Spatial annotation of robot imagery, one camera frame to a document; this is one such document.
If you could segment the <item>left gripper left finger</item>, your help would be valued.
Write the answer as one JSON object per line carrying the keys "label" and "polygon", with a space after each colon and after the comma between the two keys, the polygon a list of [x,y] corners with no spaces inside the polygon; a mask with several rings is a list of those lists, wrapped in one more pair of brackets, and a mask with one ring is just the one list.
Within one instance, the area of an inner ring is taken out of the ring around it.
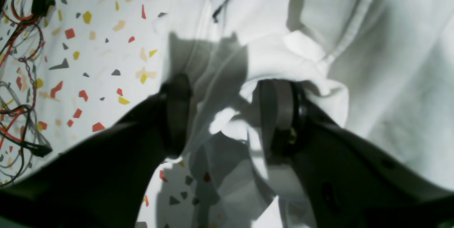
{"label": "left gripper left finger", "polygon": [[186,143],[184,74],[38,172],[1,190],[1,217],[28,228],[133,228],[156,168]]}

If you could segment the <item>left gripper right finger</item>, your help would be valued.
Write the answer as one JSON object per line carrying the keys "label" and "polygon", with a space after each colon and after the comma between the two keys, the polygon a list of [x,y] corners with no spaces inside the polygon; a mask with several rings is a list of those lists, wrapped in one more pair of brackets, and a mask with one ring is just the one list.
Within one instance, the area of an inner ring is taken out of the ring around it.
{"label": "left gripper right finger", "polygon": [[271,187],[308,202],[318,228],[452,228],[453,192],[340,127],[301,83],[259,84]]}

